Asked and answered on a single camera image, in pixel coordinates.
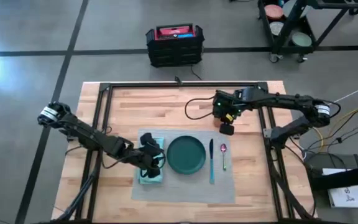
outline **butcher block tabletop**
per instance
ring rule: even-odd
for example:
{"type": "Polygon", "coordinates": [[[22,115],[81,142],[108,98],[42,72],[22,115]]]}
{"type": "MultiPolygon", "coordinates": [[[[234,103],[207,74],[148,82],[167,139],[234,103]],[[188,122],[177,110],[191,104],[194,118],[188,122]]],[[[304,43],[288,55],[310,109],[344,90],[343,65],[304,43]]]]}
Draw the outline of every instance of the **butcher block tabletop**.
{"type": "MultiPolygon", "coordinates": [[[[269,92],[285,94],[282,81],[267,81],[269,92]]],[[[98,82],[85,82],[82,86],[76,115],[92,124],[99,90],[98,82]]],[[[216,89],[232,93],[240,87],[174,87],[174,88],[114,88],[112,94],[108,135],[119,135],[137,146],[137,133],[145,129],[215,130],[213,116],[190,120],[185,116],[184,106],[193,98],[209,98],[216,89]]],[[[98,129],[103,122],[106,102],[104,95],[98,129]]],[[[192,117],[212,112],[211,100],[194,101],[189,104],[192,117]]],[[[273,109],[277,126],[292,121],[290,110],[273,109]]],[[[265,110],[265,120],[269,118],[265,110]]],[[[228,136],[231,147],[235,203],[188,203],[156,202],[131,199],[135,167],[118,163],[111,169],[101,168],[93,222],[274,222],[277,221],[266,162],[265,146],[257,110],[245,111],[235,122],[235,133],[228,136]]],[[[78,142],[69,143],[69,149],[78,142]]],[[[300,151],[287,142],[296,153],[300,151]]],[[[60,185],[52,218],[57,218],[69,206],[80,189],[86,149],[77,149],[65,158],[60,185]]],[[[306,211],[312,211],[313,198],[309,180],[303,165],[288,149],[283,149],[283,160],[289,186],[306,211]]],[[[115,160],[104,154],[106,165],[115,160]]],[[[287,217],[285,199],[280,200],[287,217]]],[[[83,216],[88,211],[90,190],[85,197],[83,216]]]]}

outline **spoon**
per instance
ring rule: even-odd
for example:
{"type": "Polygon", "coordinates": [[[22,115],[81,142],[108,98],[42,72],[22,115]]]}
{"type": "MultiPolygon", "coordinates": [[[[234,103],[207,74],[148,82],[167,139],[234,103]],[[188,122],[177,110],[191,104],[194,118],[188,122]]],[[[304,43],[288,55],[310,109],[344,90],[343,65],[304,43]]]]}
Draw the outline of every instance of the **spoon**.
{"type": "Polygon", "coordinates": [[[224,155],[226,153],[227,147],[225,144],[221,144],[221,151],[223,155],[223,170],[226,171],[226,160],[224,159],[224,155]]]}

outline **gray placemat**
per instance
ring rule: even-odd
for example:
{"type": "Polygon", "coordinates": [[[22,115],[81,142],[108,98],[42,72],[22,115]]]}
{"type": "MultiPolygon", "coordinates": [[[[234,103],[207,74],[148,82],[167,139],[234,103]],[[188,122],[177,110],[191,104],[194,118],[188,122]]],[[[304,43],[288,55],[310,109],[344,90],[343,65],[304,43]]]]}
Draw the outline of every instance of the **gray placemat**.
{"type": "Polygon", "coordinates": [[[164,150],[167,150],[169,144],[179,136],[193,136],[203,143],[207,158],[204,166],[191,175],[178,174],[166,163],[162,168],[163,181],[161,184],[141,185],[135,174],[132,199],[159,202],[235,202],[231,148],[227,137],[216,131],[140,129],[138,140],[144,133],[152,133],[154,138],[164,138],[164,150]],[[209,141],[211,138],[214,139],[215,184],[209,183],[209,141]],[[222,143],[227,146],[226,171],[223,171],[223,156],[220,151],[222,143]]]}

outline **utensil handle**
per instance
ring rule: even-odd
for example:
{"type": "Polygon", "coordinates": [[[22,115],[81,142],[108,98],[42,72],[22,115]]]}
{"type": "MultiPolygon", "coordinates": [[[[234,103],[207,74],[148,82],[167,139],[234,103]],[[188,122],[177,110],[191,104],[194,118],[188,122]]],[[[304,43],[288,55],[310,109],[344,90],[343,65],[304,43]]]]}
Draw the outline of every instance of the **utensil handle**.
{"type": "Polygon", "coordinates": [[[226,153],[223,153],[223,170],[225,170],[226,171],[226,160],[225,160],[225,158],[224,158],[224,155],[225,155],[226,153]]]}
{"type": "Polygon", "coordinates": [[[211,159],[210,164],[211,164],[211,175],[209,176],[209,183],[214,184],[215,177],[214,177],[214,161],[213,161],[213,159],[211,159]]]}

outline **teal napkin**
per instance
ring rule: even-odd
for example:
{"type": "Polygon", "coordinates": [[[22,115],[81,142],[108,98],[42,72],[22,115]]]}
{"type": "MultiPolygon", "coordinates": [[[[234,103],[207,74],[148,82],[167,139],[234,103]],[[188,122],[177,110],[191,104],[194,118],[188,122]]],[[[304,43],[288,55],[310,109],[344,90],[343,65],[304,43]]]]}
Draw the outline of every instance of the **teal napkin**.
{"type": "MultiPolygon", "coordinates": [[[[161,149],[163,149],[163,145],[164,145],[164,138],[153,138],[157,144],[160,146],[161,149]]],[[[158,158],[158,157],[163,157],[163,154],[159,154],[157,156],[155,156],[154,158],[158,158]]],[[[161,167],[161,165],[163,164],[164,160],[160,160],[160,163],[158,164],[158,166],[161,167]]],[[[160,169],[160,175],[153,177],[153,178],[149,178],[149,177],[142,177],[140,176],[140,169],[137,169],[137,179],[139,180],[140,184],[159,184],[162,183],[162,169],[160,169]]]]}

